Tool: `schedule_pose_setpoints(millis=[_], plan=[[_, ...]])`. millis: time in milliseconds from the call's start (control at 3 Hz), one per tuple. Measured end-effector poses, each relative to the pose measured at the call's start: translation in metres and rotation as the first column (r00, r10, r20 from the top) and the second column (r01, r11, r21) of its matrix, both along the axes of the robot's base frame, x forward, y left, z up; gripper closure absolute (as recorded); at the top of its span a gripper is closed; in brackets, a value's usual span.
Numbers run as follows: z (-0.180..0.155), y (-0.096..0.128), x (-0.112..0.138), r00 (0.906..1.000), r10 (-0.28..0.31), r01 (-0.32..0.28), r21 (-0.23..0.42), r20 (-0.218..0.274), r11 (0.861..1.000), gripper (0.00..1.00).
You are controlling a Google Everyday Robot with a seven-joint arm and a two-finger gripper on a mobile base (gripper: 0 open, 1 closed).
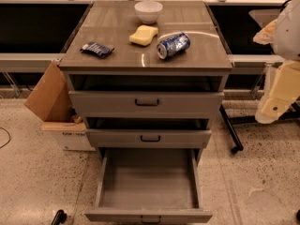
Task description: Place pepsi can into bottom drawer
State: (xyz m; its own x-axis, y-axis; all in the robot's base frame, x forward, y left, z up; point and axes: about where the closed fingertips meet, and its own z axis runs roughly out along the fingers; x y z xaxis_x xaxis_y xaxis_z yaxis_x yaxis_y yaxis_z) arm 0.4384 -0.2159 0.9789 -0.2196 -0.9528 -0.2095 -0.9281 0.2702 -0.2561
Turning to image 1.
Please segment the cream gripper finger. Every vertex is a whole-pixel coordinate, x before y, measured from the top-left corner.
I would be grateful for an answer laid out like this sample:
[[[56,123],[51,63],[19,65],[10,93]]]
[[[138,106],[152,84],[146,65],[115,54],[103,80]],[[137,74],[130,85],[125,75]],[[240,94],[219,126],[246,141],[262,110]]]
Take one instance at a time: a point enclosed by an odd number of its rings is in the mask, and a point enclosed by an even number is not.
[[[267,69],[263,91],[255,119],[271,124],[300,97],[300,62],[287,60],[279,67]]]
[[[253,41],[262,45],[272,44],[274,41],[277,21],[278,20],[273,20],[269,24],[267,24],[260,32],[258,32],[254,36]]]

